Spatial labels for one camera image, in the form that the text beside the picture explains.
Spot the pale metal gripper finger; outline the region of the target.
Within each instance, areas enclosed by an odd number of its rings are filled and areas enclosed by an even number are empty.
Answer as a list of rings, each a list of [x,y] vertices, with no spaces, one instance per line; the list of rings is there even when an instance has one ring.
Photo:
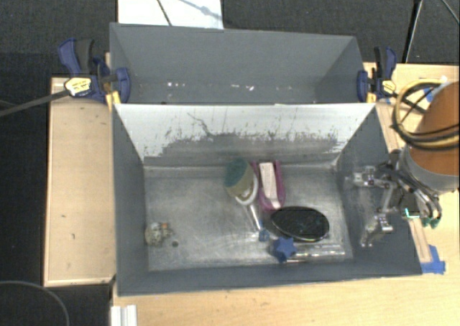
[[[362,248],[371,248],[376,242],[392,232],[393,226],[389,223],[386,213],[372,213],[363,221],[360,246]]]
[[[345,177],[344,182],[352,187],[374,187],[375,172],[376,168],[374,166],[358,167]]]

